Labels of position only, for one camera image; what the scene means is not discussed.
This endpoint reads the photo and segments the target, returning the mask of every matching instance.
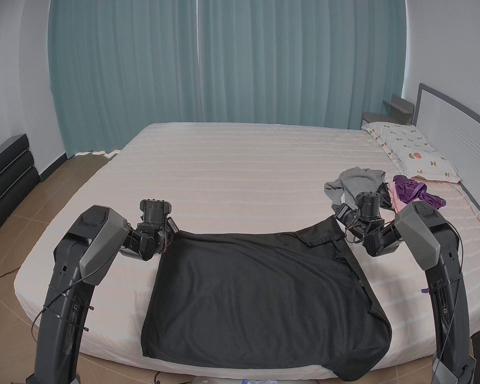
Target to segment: pile of clothes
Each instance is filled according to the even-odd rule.
[[[393,183],[385,183],[385,172],[379,169],[350,168],[335,181],[325,183],[325,194],[332,199],[332,204],[346,203],[356,209],[355,197],[361,192],[377,191],[383,197],[382,208],[398,213],[408,203],[423,200],[436,209],[446,205],[445,199],[427,193],[425,183],[412,180],[403,175],[396,175]]]

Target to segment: purple satin garment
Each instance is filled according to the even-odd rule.
[[[440,209],[447,204],[445,199],[442,199],[440,196],[427,193],[427,186],[425,183],[409,179],[404,175],[394,176],[393,181],[400,201],[403,201],[405,204],[410,203],[416,198],[426,201],[435,209]]]

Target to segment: black furniture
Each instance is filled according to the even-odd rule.
[[[374,121],[386,121],[395,124],[411,124],[413,120],[413,111],[415,106],[402,99],[400,96],[392,94],[390,101],[384,100],[384,104],[389,111],[388,115],[380,113],[364,112],[362,115],[362,125],[373,123]]]
[[[28,147],[25,134],[0,145],[0,226],[40,181]]]

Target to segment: curtain fold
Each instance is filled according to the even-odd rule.
[[[67,156],[201,121],[195,0],[51,0],[51,90]]]
[[[359,129],[401,94],[404,0],[198,0],[204,121]]]

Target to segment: striped bed sheet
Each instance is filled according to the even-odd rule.
[[[53,268],[52,252],[66,229],[94,204],[110,206],[134,225],[139,201],[172,204],[178,226],[196,233],[272,233],[311,226],[333,212],[326,181],[347,168],[398,173],[365,131],[237,123],[165,123],[142,130],[101,168],[53,219],[15,279],[16,296],[33,319],[41,310]],[[441,213],[460,232],[470,333],[480,330],[480,221],[459,186],[427,182],[447,201]],[[393,213],[382,210],[389,221]],[[393,328],[390,350],[375,368],[435,351],[433,315],[422,270],[405,244],[393,254],[369,257],[351,246]],[[95,289],[81,352],[124,364],[198,376],[241,379],[324,379],[319,365],[279,370],[192,367],[142,356],[140,333],[159,255],[149,262],[118,257]]]

